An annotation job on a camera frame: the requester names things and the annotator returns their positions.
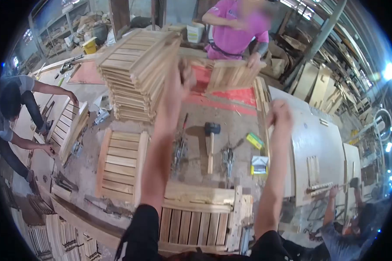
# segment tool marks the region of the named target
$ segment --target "metal beam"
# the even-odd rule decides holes
[[[337,23],[338,19],[340,18],[340,15],[343,12],[344,7],[346,6],[346,3],[347,0],[340,0],[338,2],[330,18],[324,23],[324,25],[321,28],[321,31],[313,39],[311,47],[307,50],[301,62],[297,65],[295,70],[293,70],[293,72],[285,80],[283,84],[285,88],[287,88],[292,84],[292,81],[294,80],[295,76],[298,74],[301,65],[311,60],[318,52],[318,50],[321,48],[322,44],[325,42],[325,40],[328,38],[329,34],[331,33],[332,29],[334,28],[334,25]]]

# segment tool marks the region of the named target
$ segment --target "person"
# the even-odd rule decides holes
[[[208,58],[241,60],[244,50],[253,38],[256,38],[258,43],[248,58],[248,67],[259,66],[269,43],[271,14],[265,4],[272,3],[258,0],[220,0],[209,9],[202,17],[203,22],[213,25],[214,41],[205,48]]]
[[[165,78],[154,133],[147,150],[142,171],[141,199],[130,226],[121,237],[115,260],[162,260],[158,255],[158,218],[164,201],[170,176],[172,142],[176,133],[183,99],[196,80],[191,66],[185,60],[175,60]],[[256,241],[251,256],[217,256],[199,252],[185,252],[169,257],[169,260],[290,260],[283,248],[277,226],[282,209],[287,157],[289,156],[293,119],[285,101],[270,104],[266,127],[274,125],[270,139],[272,152],[270,172],[260,197],[254,222]]]
[[[321,235],[332,261],[357,260],[363,253],[362,247],[368,247],[373,241],[375,231],[371,222],[376,217],[376,207],[364,203],[359,188],[355,188],[355,200],[358,207],[358,216],[351,222],[351,234],[341,235],[334,228],[335,197],[339,186],[334,185],[329,192],[328,206],[325,210]]]
[[[22,149],[43,149],[47,154],[53,154],[52,145],[21,138],[10,128],[10,122],[17,120],[22,105],[25,105],[39,133],[47,136],[50,125],[43,121],[32,91],[67,95],[74,104],[78,104],[78,101],[73,92],[36,81],[27,75],[13,76],[0,81],[0,154],[17,174],[28,181],[32,192],[37,193],[33,171],[26,168],[9,145],[11,142]]]

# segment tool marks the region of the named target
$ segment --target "gray shirt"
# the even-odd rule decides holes
[[[35,85],[35,80],[27,75],[18,75],[0,80],[0,97],[1,94],[9,82],[16,82],[19,86],[20,94],[22,95],[25,91],[32,91]],[[5,141],[11,141],[13,138],[13,131],[10,128],[10,121],[3,117],[0,110],[0,137]]]

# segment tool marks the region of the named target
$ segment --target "fluorescent light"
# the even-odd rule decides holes
[[[385,78],[386,81],[392,79],[392,63],[386,65],[386,69],[383,71],[383,78]]]
[[[392,143],[388,142],[385,151],[389,152],[391,148],[392,148]]]
[[[292,5],[288,2],[286,2],[285,0],[280,0],[280,2],[284,5],[287,5],[288,7],[292,7]]]

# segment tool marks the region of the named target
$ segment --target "hair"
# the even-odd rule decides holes
[[[3,117],[11,119],[20,113],[22,107],[22,98],[20,96],[19,85],[11,81],[2,90],[0,97],[0,111]]]

